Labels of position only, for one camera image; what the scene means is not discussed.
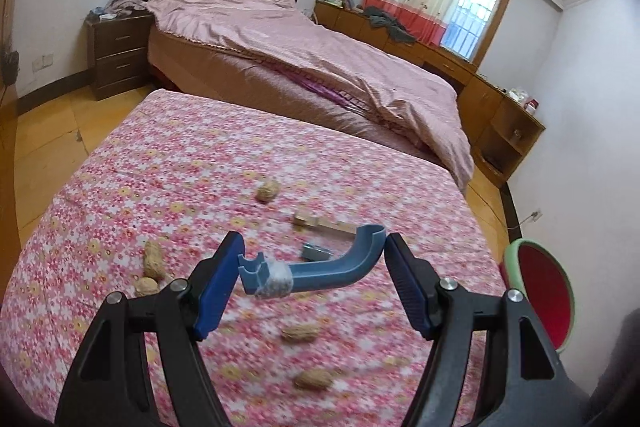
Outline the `wooden clothespin half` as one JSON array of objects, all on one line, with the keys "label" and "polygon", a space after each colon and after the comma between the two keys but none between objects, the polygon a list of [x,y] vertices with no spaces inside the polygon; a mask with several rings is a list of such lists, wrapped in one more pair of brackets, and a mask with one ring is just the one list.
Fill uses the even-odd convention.
[{"label": "wooden clothespin half", "polygon": [[332,234],[343,234],[355,236],[357,233],[356,225],[343,221],[332,221],[329,218],[314,216],[308,212],[296,210],[293,213],[292,221],[294,225],[299,227],[319,230]]}]

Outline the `peanut in shell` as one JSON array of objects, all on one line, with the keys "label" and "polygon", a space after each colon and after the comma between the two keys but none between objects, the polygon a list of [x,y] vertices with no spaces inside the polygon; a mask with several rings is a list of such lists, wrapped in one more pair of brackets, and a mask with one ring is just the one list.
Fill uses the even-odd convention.
[{"label": "peanut in shell", "polygon": [[144,245],[143,274],[154,281],[162,281],[166,277],[166,269],[162,246],[150,239]]}]

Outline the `red and green bin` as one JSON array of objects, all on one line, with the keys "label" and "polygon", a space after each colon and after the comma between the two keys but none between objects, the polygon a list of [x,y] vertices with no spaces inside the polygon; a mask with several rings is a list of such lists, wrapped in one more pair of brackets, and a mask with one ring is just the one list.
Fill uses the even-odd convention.
[{"label": "red and green bin", "polygon": [[515,239],[506,246],[499,268],[506,287],[521,291],[528,299],[561,353],[575,322],[575,295],[561,263],[533,239]]}]

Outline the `round walnut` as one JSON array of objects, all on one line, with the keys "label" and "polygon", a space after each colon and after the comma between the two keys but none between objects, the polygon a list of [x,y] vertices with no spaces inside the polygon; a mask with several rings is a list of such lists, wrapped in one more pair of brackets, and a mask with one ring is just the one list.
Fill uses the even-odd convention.
[{"label": "round walnut", "polygon": [[159,292],[160,284],[152,277],[140,277],[134,282],[134,295],[136,297],[152,296]]}]

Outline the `peanut near gripper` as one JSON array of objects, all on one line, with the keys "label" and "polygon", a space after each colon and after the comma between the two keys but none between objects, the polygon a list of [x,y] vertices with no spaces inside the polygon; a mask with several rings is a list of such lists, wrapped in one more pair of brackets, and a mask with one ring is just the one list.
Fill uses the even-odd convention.
[{"label": "peanut near gripper", "polygon": [[313,343],[320,335],[318,325],[305,323],[283,327],[280,337],[285,343]]}]

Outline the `clothes pile on nightstand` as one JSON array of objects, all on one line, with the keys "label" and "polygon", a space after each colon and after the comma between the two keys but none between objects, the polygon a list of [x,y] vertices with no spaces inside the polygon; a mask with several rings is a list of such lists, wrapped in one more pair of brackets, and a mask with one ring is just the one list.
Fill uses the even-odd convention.
[{"label": "clothes pile on nightstand", "polygon": [[89,22],[114,20],[115,18],[139,15],[146,11],[146,3],[142,0],[110,0],[105,6],[97,6],[89,12]]}]

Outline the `peanut at bottom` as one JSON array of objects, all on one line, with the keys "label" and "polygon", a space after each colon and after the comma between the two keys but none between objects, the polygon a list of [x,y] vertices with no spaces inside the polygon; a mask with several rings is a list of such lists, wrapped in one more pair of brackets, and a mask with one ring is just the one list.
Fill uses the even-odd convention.
[{"label": "peanut at bottom", "polygon": [[293,384],[300,389],[323,391],[333,384],[333,375],[326,369],[305,369],[293,378]]}]

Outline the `long wooden cabinet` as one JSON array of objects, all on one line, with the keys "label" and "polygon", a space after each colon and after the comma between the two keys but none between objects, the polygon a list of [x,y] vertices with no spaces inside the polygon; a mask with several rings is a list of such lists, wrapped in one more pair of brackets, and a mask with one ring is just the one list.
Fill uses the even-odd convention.
[{"label": "long wooden cabinet", "polygon": [[476,165],[495,186],[506,184],[544,131],[544,125],[512,100],[506,90],[493,86],[432,46],[399,42],[387,27],[372,26],[366,16],[324,1],[314,4],[314,18],[325,28],[375,46],[448,81],[457,93],[462,129]]}]

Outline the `window with bars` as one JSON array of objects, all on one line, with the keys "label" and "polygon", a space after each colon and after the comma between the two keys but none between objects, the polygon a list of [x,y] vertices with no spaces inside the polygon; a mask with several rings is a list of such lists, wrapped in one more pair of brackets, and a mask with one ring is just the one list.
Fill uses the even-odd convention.
[{"label": "window with bars", "polygon": [[510,0],[458,0],[439,47],[474,69],[480,67]]}]

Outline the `pink striped quilt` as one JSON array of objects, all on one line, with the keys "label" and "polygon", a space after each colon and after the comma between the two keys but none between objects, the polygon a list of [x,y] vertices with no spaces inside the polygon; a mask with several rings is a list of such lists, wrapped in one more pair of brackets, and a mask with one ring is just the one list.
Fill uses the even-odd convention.
[{"label": "pink striped quilt", "polygon": [[474,161],[454,88],[427,70],[312,22],[294,0],[149,0],[161,34],[265,62],[430,148],[460,190]]}]

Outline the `dark wooden nightstand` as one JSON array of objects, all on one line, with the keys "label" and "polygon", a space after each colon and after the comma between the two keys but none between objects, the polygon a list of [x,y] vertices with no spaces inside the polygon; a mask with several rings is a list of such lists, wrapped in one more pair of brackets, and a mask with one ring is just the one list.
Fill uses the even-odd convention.
[{"label": "dark wooden nightstand", "polygon": [[90,88],[97,100],[149,81],[148,44],[154,22],[149,12],[111,20],[86,19]]}]

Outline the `dark wooden bed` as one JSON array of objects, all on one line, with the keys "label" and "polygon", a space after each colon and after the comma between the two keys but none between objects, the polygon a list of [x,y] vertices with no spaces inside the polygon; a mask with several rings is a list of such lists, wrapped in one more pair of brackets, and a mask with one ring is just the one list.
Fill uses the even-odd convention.
[{"label": "dark wooden bed", "polygon": [[442,158],[409,139],[288,79],[261,60],[207,51],[150,30],[149,62],[165,89],[206,96],[341,131],[416,156],[442,167]]}]

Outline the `pink floral table cloth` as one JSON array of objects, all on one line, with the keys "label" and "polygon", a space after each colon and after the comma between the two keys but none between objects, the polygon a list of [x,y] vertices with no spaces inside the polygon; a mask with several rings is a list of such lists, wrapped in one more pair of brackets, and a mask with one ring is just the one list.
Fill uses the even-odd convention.
[{"label": "pink floral table cloth", "polygon": [[[279,195],[255,198],[276,179]],[[1,309],[1,362],[38,415],[54,418],[70,363],[111,291],[134,292],[144,245],[162,246],[168,277],[186,277],[224,236],[247,254],[295,262],[306,243],[340,255],[344,237],[297,228],[296,210],[402,235],[413,254],[469,291],[504,285],[449,172],[341,132],[258,110],[155,91],[52,199],[20,254]],[[285,343],[310,323],[313,343]],[[336,291],[260,300],[235,288],[201,347],[237,426],[397,426],[430,345],[409,325],[385,265]],[[294,386],[326,369],[329,389]]]}]

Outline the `dark clothes on cabinet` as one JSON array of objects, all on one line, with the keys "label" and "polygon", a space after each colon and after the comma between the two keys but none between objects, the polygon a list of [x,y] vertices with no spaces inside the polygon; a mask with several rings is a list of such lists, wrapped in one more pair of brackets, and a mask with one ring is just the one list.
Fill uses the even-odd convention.
[{"label": "dark clothes on cabinet", "polygon": [[369,25],[373,29],[384,29],[393,41],[399,43],[416,42],[416,37],[411,35],[398,18],[390,15],[389,12],[376,6],[367,6],[363,9],[362,15],[369,21]]}]

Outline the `blue plastic curved piece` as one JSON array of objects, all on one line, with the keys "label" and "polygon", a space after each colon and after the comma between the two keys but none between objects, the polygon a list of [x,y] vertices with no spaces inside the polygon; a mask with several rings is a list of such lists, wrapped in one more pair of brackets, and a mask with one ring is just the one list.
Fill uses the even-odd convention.
[{"label": "blue plastic curved piece", "polygon": [[288,263],[269,260],[263,253],[254,259],[239,255],[239,276],[247,295],[260,299],[342,288],[360,281],[375,267],[385,239],[383,225],[363,225],[349,250],[329,260]]}]

